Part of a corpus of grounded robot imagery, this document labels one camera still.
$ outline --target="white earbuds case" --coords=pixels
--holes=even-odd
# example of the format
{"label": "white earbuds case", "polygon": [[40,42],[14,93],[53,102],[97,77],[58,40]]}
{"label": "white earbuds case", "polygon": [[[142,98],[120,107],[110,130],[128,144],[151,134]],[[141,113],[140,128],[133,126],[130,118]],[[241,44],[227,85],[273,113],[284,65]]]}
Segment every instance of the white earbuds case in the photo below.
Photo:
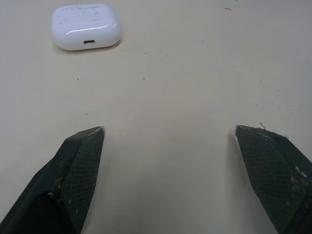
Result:
{"label": "white earbuds case", "polygon": [[121,39],[121,25],[104,4],[62,6],[52,15],[52,35],[65,50],[107,47]]}

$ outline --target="beige tabletop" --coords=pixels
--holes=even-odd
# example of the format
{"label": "beige tabletop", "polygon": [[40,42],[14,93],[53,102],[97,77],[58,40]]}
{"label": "beige tabletop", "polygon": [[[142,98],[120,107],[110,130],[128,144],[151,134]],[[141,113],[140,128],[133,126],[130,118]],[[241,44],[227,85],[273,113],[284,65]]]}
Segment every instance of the beige tabletop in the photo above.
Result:
{"label": "beige tabletop", "polygon": [[[53,44],[52,12],[83,3],[114,8],[119,44]],[[234,128],[262,123],[312,159],[311,12],[310,0],[2,0],[0,218],[67,137],[105,126],[83,233],[276,233]]]}

